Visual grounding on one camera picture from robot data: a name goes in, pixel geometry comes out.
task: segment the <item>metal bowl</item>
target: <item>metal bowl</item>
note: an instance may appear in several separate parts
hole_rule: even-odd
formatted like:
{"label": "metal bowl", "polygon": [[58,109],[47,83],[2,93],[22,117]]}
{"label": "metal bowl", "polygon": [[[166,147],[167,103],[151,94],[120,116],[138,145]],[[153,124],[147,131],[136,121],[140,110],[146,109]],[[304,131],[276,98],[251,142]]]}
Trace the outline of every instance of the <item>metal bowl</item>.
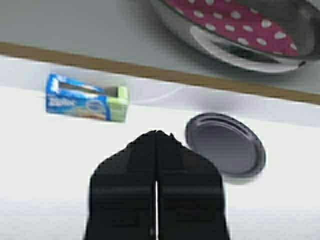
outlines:
{"label": "metal bowl", "polygon": [[166,0],[150,1],[163,23],[180,39],[233,66],[276,74],[320,60],[320,10],[309,0],[237,0],[281,26],[297,46],[296,56],[279,55],[243,45],[209,31],[181,14]]}

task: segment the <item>polka dot cloth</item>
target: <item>polka dot cloth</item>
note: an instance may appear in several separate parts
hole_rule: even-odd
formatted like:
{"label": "polka dot cloth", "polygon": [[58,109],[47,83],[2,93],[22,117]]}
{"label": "polka dot cloth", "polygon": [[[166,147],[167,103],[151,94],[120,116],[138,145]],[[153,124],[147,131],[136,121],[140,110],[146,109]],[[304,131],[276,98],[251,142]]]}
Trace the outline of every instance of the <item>polka dot cloth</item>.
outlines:
{"label": "polka dot cloth", "polygon": [[275,22],[234,0],[165,0],[211,32],[268,53],[298,56],[292,38]]}

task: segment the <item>ziploc box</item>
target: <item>ziploc box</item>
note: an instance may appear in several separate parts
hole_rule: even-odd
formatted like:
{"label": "ziploc box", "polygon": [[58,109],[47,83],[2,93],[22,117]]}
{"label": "ziploc box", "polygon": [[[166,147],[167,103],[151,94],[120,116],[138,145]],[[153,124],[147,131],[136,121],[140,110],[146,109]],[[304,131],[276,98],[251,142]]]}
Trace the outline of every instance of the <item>ziploc box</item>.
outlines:
{"label": "ziploc box", "polygon": [[128,105],[125,86],[101,88],[53,73],[47,80],[48,113],[124,122]]}

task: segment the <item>round metal lid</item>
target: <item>round metal lid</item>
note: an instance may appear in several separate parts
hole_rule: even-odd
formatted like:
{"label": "round metal lid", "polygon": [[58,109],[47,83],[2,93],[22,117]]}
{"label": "round metal lid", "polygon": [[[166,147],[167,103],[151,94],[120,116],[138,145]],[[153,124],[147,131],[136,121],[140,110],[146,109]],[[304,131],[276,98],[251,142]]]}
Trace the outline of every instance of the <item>round metal lid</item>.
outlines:
{"label": "round metal lid", "polygon": [[207,158],[224,175],[253,177],[266,164],[266,152],[255,133],[238,120],[218,113],[204,113],[186,126],[190,148]]}

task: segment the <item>ziploc logo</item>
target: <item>ziploc logo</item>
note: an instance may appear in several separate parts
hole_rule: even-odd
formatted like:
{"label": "ziploc logo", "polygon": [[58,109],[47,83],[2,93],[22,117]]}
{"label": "ziploc logo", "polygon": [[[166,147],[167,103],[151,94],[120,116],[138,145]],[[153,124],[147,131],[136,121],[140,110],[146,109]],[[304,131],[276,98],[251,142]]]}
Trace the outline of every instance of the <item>ziploc logo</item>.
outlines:
{"label": "ziploc logo", "polygon": [[73,107],[76,104],[75,100],[57,97],[50,97],[48,102],[49,107]]}

